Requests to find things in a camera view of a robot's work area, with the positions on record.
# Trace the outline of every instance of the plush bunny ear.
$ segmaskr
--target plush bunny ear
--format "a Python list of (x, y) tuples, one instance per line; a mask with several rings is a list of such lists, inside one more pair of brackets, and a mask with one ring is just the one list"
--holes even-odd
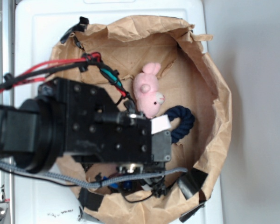
[(160, 63), (148, 63), (143, 66), (143, 72), (146, 74), (153, 74), (156, 75), (161, 69), (161, 64)]

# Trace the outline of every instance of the black tape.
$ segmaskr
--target black tape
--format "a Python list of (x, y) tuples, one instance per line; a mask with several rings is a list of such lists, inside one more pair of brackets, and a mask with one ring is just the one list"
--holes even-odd
[(60, 42), (62, 44), (65, 43), (69, 38), (70, 34), (74, 31), (84, 32), (88, 24), (89, 24), (89, 19), (81, 16), (80, 22), (77, 25), (70, 28), (68, 31), (66, 31), (66, 33), (61, 37)]
[(201, 189), (207, 175), (207, 173), (193, 168), (177, 180), (177, 184), (187, 200)]
[(183, 214), (180, 218), (179, 221), (182, 223), (186, 222), (189, 218), (191, 218), (200, 208), (204, 207), (205, 201), (201, 202), (196, 208), (193, 210)]
[(85, 188), (81, 189), (81, 192), (80, 192), (80, 195), (78, 198), (78, 200), (81, 203), (81, 205), (83, 206), (83, 208), (86, 207), (92, 211), (98, 211), (103, 199), (104, 199), (103, 195), (92, 193)]
[[(203, 185), (203, 183), (205, 182), (205, 179), (207, 178), (208, 174), (200, 171), (198, 169), (191, 169), (190, 172), (187, 172), (185, 175), (181, 176), (178, 180), (177, 180), (177, 184), (180, 188), (180, 190), (182, 191), (184, 197), (188, 200), (190, 199), (194, 194), (196, 194), (197, 192), (199, 192), (201, 190), (201, 187)], [(194, 208), (193, 210), (183, 214), (179, 220), (181, 222), (185, 222), (187, 221), (192, 215), (194, 215), (201, 207), (204, 206), (205, 201), (205, 197), (203, 197), (203, 200), (200, 200), (199, 205)]]

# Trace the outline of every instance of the gray wall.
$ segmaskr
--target gray wall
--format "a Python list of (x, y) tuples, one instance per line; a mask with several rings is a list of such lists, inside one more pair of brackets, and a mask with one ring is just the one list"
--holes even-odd
[(226, 224), (280, 224), (280, 0), (204, 0), (209, 52), (233, 94)]

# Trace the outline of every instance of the white plastic surface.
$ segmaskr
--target white plastic surface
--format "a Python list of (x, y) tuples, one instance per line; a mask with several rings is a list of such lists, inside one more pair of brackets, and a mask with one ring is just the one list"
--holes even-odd
[[(15, 73), (49, 59), (52, 47), (79, 17), (90, 23), (109, 24), (134, 14), (164, 15), (183, 18), (196, 24), (195, 34), (205, 33), (200, 0), (23, 0), (16, 8)], [(16, 88), (15, 105), (33, 97), (37, 85)], [(79, 224), (79, 203), (70, 189), (51, 183), (15, 179), (16, 224)], [(219, 181), (212, 198), (186, 223), (223, 224)]]

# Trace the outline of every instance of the green wire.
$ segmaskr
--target green wire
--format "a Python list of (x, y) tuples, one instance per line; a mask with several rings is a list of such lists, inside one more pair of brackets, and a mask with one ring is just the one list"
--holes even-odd
[(101, 69), (105, 74), (107, 74), (114, 82), (117, 82), (118, 86), (122, 86), (121, 82), (115, 77), (110, 71), (106, 69)]

